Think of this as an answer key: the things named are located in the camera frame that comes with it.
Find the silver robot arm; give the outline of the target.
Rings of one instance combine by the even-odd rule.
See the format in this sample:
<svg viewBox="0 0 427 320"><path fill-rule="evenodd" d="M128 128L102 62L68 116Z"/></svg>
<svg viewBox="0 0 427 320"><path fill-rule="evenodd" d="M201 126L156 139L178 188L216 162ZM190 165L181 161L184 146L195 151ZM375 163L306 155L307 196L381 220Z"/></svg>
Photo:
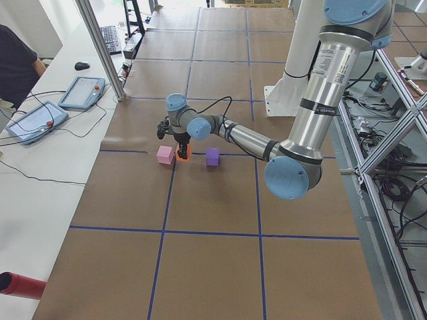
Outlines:
<svg viewBox="0 0 427 320"><path fill-rule="evenodd" d="M276 197L298 199L322 177L322 144L362 52L392 38L393 1L302 1L283 77L280 102L298 102L290 135L283 141L252 131L225 115L189 107L183 95L165 101L167 116L157 136L172 135L178 159L189 157L192 139L214 134L266 162L265 183Z"/></svg>

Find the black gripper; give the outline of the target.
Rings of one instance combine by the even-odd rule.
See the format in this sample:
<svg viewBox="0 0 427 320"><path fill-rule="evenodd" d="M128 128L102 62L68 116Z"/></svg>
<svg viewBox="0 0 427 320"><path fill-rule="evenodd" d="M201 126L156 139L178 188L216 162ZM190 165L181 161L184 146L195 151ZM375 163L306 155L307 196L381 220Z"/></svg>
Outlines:
<svg viewBox="0 0 427 320"><path fill-rule="evenodd" d="M190 143L190 135L188 133L174 133L174 139L177 141L177 157L187 159L187 145Z"/></svg>

